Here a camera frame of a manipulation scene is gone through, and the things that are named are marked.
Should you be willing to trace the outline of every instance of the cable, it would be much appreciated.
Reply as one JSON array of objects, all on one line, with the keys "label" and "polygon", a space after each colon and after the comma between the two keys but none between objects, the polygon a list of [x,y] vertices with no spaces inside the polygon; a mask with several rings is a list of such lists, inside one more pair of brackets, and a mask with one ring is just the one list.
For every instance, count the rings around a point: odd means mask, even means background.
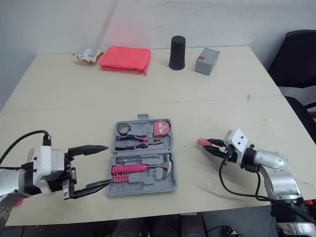
[{"label": "cable", "polygon": [[270,223],[270,229],[269,229],[269,236],[268,237],[270,237],[270,234],[271,234],[272,222],[273,222],[273,217],[271,217],[271,223]]},{"label": "cable", "polygon": [[22,232],[21,232],[20,237],[23,237],[24,231],[25,231],[25,226],[22,226]]},{"label": "cable", "polygon": [[27,138],[29,136],[32,136],[34,134],[38,134],[38,133],[44,133],[44,137],[43,137],[43,146],[50,146],[50,136],[48,134],[47,131],[45,130],[38,130],[38,131],[33,131],[33,132],[29,132],[25,135],[23,135],[22,137],[19,137],[15,142],[13,142],[11,144],[11,146],[8,147],[8,149],[6,149],[6,151],[3,153],[3,155],[0,158],[0,164],[3,162],[4,158],[8,155],[8,153],[13,149],[13,147],[18,144],[20,141],[22,141],[24,138]]},{"label": "cable", "polygon": [[206,223],[205,223],[205,219],[204,219],[204,216],[203,216],[203,212],[201,212],[201,216],[202,216],[202,220],[203,220],[203,227],[204,227],[204,231],[206,233],[206,235],[208,236],[207,232],[206,232]]},{"label": "cable", "polygon": [[268,197],[264,197],[264,198],[261,198],[261,196],[259,196],[259,189],[260,189],[260,184],[261,184],[261,177],[260,177],[260,174],[258,171],[256,171],[256,174],[258,176],[258,185],[257,185],[257,189],[256,189],[256,192],[255,192],[255,198],[258,200],[258,201],[273,201],[272,199],[269,199]]},{"label": "cable", "polygon": [[258,185],[257,185],[257,189],[256,189],[256,195],[253,195],[253,194],[241,194],[241,193],[236,193],[236,192],[231,191],[230,189],[228,189],[228,188],[226,187],[226,185],[224,184],[224,181],[223,181],[223,177],[222,177],[222,169],[223,169],[223,166],[226,165],[227,160],[228,160],[227,158],[224,158],[224,160],[222,161],[221,166],[220,166],[220,168],[219,168],[219,170],[218,170],[219,179],[220,179],[220,181],[221,181],[221,184],[222,184],[223,188],[224,188],[227,192],[229,192],[229,193],[231,193],[231,194],[234,194],[234,195],[237,195],[237,196],[251,197],[251,198],[256,198],[256,199],[259,200],[259,201],[267,201],[267,200],[268,200],[268,197],[258,195],[259,189],[260,189],[260,183],[261,183],[261,178],[260,178],[259,173],[257,173],[257,175],[258,175]]},{"label": "cable", "polygon": [[6,166],[1,166],[0,169],[9,169],[9,170],[18,170],[21,167],[6,167]]},{"label": "cable", "polygon": [[210,231],[212,231],[212,230],[214,230],[214,229],[220,228],[220,227],[230,227],[230,226],[223,226],[223,225],[215,226],[215,227],[209,229],[208,231],[206,231],[206,233],[208,233],[208,232],[210,232]]},{"label": "cable", "polygon": [[[11,226],[11,227],[4,227],[3,229],[5,230],[5,231],[8,231],[8,230],[12,230],[12,229],[15,229],[15,228],[19,228],[20,226]],[[21,226],[22,227],[22,231],[21,231],[21,234],[20,234],[20,237],[22,237],[23,236],[23,234],[24,234],[24,231],[25,231],[25,226]]]}]

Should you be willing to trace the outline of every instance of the wooden table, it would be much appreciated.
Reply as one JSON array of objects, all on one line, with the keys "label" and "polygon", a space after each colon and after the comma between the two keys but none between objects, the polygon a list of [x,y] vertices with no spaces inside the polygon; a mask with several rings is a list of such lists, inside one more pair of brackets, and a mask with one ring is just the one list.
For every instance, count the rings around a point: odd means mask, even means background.
[{"label": "wooden table", "polygon": [[[221,159],[208,160],[196,147],[199,137],[222,139],[241,128],[256,148],[284,153],[304,198],[315,198],[316,146],[279,89],[248,46],[217,47],[220,57],[211,76],[194,72],[202,48],[186,50],[186,67],[168,68],[168,49],[152,50],[147,76],[101,71],[71,54],[38,55],[0,113],[0,152],[17,137],[36,129],[52,135],[52,147],[111,146],[114,124],[148,113],[173,123],[178,190],[173,193],[107,197],[105,190],[75,199],[33,196],[15,208],[8,225],[63,224],[210,211],[262,203],[227,193],[218,178]],[[12,150],[3,165],[26,162],[26,150],[41,136]],[[108,175],[110,150],[76,157],[78,184]],[[254,193],[257,178],[229,164],[227,186]]]}]

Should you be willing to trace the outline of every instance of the hammer head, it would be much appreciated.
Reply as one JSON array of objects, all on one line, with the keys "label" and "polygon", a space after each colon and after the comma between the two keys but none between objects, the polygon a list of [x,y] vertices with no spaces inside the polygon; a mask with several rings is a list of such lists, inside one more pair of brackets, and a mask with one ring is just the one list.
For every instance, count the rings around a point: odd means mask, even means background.
[{"label": "hammer head", "polygon": [[166,159],[166,162],[163,164],[163,166],[166,169],[166,173],[165,173],[163,179],[165,179],[170,174],[170,172],[172,170],[171,154],[170,153],[165,154],[165,159]]}]

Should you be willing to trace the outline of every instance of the pink towel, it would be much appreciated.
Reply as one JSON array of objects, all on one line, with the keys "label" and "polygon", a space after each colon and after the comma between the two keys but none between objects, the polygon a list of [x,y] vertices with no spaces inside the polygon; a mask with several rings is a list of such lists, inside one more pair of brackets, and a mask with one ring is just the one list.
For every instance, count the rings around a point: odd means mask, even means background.
[{"label": "pink towel", "polygon": [[146,75],[151,51],[147,48],[113,46],[101,58],[104,71],[137,71]]}]

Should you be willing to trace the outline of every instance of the case latch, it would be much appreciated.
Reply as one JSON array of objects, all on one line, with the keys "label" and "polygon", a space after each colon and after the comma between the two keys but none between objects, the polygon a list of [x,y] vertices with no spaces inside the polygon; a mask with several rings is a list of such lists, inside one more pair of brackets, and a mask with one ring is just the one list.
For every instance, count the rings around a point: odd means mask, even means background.
[{"label": "case latch", "polygon": [[147,120],[149,119],[149,114],[138,114],[137,117],[139,120]]}]

